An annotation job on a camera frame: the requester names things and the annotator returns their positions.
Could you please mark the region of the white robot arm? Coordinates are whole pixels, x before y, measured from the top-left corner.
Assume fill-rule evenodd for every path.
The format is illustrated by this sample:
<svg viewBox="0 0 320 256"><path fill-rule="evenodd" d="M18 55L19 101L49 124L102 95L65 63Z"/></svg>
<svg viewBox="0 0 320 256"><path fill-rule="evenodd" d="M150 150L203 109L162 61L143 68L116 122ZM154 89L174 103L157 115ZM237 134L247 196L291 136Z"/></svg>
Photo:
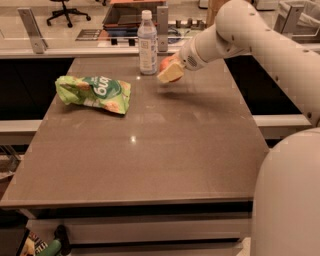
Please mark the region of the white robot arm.
<svg viewBox="0 0 320 256"><path fill-rule="evenodd" d="M171 82L226 59L250 110L299 110L311 128L266 155L255 186L251 256L320 256L320 55L271 29L246 0L230 0L215 22L160 64Z"/></svg>

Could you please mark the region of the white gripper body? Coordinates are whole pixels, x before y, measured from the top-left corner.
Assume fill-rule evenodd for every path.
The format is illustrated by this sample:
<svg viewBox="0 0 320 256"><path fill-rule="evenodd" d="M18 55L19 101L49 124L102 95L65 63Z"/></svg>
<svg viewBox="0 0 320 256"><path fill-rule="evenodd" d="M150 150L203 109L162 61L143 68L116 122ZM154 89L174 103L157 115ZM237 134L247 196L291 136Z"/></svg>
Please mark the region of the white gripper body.
<svg viewBox="0 0 320 256"><path fill-rule="evenodd" d="M197 71L207 65L197 53L195 39L188 40L179 50L178 57L190 71Z"/></svg>

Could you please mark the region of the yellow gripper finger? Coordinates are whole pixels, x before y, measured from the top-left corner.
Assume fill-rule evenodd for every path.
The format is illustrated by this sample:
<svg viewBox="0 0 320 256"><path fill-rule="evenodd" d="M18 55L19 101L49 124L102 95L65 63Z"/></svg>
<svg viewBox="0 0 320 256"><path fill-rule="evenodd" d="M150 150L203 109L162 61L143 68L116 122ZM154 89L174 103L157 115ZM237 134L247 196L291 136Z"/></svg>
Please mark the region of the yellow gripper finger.
<svg viewBox="0 0 320 256"><path fill-rule="evenodd" d="M157 75L162 83L169 83L180 79L184 75L184 66L180 62L171 62L169 66Z"/></svg>

